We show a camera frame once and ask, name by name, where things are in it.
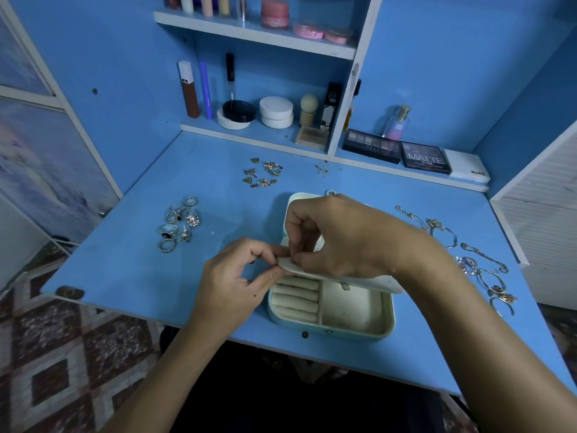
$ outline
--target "left hand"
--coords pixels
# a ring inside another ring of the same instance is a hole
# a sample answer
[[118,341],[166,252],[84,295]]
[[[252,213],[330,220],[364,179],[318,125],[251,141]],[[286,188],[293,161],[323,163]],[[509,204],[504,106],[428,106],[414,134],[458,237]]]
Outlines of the left hand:
[[[270,287],[290,274],[276,264],[276,257],[289,255],[287,247],[248,238],[229,244],[204,263],[187,327],[224,342],[249,318]],[[258,258],[272,266],[252,282],[241,278],[245,265]]]

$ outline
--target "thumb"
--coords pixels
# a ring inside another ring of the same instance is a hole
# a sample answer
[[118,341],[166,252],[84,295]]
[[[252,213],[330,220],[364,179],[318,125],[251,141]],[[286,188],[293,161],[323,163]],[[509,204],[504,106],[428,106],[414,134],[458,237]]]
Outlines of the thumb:
[[310,274],[329,275],[331,273],[326,254],[321,250],[318,252],[299,252],[293,257],[293,261]]
[[264,294],[272,287],[273,284],[277,283],[282,277],[289,275],[290,272],[283,269],[278,264],[270,266],[263,273],[255,278],[255,280],[249,284],[256,293]]

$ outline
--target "ring roll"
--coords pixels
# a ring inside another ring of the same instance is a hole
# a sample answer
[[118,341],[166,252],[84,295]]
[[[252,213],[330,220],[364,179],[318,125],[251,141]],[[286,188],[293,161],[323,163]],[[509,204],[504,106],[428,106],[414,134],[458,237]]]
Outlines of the ring roll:
[[299,289],[298,287],[292,286],[281,286],[275,284],[272,286],[273,293],[280,293],[280,294],[287,294],[289,296],[296,296],[297,298],[308,299],[309,301],[318,302],[319,301],[319,292],[306,290],[306,289]]
[[293,310],[306,311],[308,313],[319,312],[319,305],[316,302],[307,301],[306,299],[297,298],[295,296],[273,293],[270,301],[273,306],[292,308]]
[[306,311],[293,310],[291,308],[279,307],[275,308],[276,313],[285,319],[300,320],[311,323],[318,323],[319,317],[314,313],[307,313]]
[[312,291],[319,291],[319,281],[307,278],[299,278],[298,276],[285,276],[277,284],[283,284],[284,286],[300,287],[301,289],[307,289]]

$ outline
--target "pink compact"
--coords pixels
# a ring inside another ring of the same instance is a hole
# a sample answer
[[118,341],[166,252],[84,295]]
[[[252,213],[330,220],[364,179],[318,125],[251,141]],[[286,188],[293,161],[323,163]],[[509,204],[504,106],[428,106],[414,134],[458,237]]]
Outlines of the pink compact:
[[262,0],[261,21],[263,27],[272,29],[288,29],[289,3],[284,0]]
[[353,31],[349,29],[328,29],[324,38],[335,44],[346,44],[353,37]]
[[309,39],[322,39],[324,36],[323,29],[311,23],[295,24],[292,26],[292,32]]

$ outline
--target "right hand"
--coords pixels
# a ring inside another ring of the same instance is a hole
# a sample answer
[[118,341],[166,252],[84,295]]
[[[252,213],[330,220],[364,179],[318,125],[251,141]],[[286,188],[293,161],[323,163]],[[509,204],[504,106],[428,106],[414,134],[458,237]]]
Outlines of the right hand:
[[[448,256],[425,231],[344,195],[293,201],[285,227],[292,261],[308,273],[402,277]],[[313,252],[321,235],[325,244]]]

